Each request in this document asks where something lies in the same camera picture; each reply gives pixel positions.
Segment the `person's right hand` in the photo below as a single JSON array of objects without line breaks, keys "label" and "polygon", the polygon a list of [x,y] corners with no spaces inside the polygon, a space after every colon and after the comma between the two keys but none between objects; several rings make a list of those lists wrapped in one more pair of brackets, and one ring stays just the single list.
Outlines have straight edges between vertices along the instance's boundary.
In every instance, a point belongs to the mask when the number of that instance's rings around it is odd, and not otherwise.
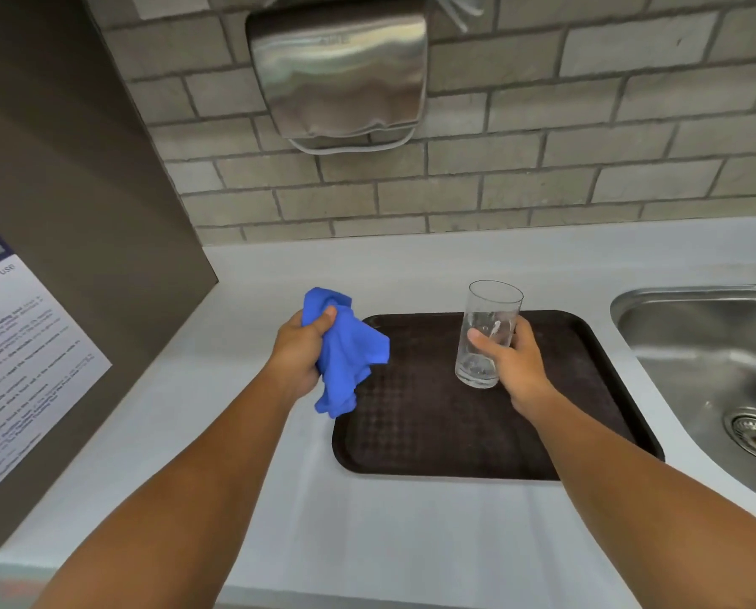
[{"label": "person's right hand", "polygon": [[531,324],[520,315],[514,326],[514,337],[508,346],[508,365],[495,369],[514,408],[533,422],[542,408],[558,397],[558,392],[547,377]]}]

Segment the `grey-brown cabinet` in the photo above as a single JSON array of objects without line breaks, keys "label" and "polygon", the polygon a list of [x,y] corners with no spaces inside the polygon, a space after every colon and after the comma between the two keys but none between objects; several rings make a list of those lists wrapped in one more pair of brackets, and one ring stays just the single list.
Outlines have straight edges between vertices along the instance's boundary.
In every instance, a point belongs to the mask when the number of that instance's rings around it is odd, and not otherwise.
[{"label": "grey-brown cabinet", "polygon": [[0,485],[0,548],[218,282],[83,0],[0,0],[0,235],[112,367]]}]

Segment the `person's left forearm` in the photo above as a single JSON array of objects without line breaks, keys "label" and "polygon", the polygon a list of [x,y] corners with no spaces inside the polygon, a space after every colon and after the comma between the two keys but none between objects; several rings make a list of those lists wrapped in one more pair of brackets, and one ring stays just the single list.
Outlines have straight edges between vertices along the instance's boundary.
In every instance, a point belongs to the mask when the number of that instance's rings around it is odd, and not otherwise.
[{"label": "person's left forearm", "polygon": [[211,609],[240,553],[296,393],[266,365],[88,534],[32,609]]}]

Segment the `stainless steel wall dispenser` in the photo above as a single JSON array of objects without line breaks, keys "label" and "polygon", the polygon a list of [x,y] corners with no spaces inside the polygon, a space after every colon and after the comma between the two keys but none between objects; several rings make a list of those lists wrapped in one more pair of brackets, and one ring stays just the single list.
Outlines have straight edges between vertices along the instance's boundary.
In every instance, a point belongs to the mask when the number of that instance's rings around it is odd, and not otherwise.
[{"label": "stainless steel wall dispenser", "polygon": [[408,143],[426,102],[426,0],[268,0],[245,20],[277,134],[312,156]]}]

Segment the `white printed notice sheet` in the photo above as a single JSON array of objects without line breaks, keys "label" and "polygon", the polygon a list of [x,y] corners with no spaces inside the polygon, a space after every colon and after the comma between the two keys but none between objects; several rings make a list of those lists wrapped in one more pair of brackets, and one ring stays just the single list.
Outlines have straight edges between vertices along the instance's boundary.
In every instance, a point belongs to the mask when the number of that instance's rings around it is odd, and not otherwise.
[{"label": "white printed notice sheet", "polygon": [[111,367],[0,235],[0,485]]}]

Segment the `person's right forearm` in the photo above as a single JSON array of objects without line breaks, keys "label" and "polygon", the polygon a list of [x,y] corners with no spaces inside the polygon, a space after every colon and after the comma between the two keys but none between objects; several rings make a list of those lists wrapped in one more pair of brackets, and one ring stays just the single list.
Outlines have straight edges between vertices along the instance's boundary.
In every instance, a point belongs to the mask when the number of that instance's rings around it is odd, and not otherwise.
[{"label": "person's right forearm", "polygon": [[756,609],[756,517],[555,389],[517,407],[642,609]]}]

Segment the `stainless steel sink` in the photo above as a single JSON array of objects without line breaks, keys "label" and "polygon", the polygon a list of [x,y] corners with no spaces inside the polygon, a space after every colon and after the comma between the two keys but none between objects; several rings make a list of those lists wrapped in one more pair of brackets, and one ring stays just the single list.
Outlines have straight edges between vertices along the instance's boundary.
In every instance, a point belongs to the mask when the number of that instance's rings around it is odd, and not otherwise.
[{"label": "stainless steel sink", "polygon": [[756,285],[636,290],[610,312],[683,429],[756,494],[756,458],[722,422],[728,410],[756,408]]}]

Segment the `blue cleaning cloth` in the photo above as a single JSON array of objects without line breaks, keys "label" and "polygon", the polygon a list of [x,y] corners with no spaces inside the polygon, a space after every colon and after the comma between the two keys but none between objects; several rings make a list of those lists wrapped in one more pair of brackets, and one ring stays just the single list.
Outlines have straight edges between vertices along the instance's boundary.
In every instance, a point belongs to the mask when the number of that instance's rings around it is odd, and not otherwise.
[{"label": "blue cleaning cloth", "polygon": [[324,391],[314,407],[317,413],[337,419],[356,408],[356,388],[371,375],[371,367],[389,361],[390,338],[356,317],[351,297],[322,287],[305,293],[302,326],[309,326],[329,307],[336,316],[322,336],[316,368]]}]

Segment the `dark brown plastic tray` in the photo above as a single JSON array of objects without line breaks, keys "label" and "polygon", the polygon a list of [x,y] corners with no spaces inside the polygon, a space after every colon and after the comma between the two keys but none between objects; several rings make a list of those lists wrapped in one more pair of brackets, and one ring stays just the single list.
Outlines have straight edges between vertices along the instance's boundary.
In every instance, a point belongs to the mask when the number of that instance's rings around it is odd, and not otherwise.
[{"label": "dark brown plastic tray", "polygon": [[[664,461],[662,447],[593,330],[559,310],[525,311],[547,377],[580,409]],[[504,387],[475,389],[454,372],[460,313],[374,315],[390,358],[356,389],[335,420],[332,453],[362,475],[558,481],[537,432]]]}]

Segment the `person's left hand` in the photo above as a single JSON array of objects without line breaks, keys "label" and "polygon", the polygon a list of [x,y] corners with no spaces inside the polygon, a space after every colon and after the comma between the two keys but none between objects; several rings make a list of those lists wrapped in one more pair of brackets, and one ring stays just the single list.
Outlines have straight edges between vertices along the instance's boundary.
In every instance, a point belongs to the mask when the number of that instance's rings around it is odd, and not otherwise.
[{"label": "person's left hand", "polygon": [[293,405],[308,395],[319,380],[316,364],[321,356],[323,338],[314,337],[302,324],[302,312],[295,313],[279,328],[271,356],[266,363],[267,375]]}]

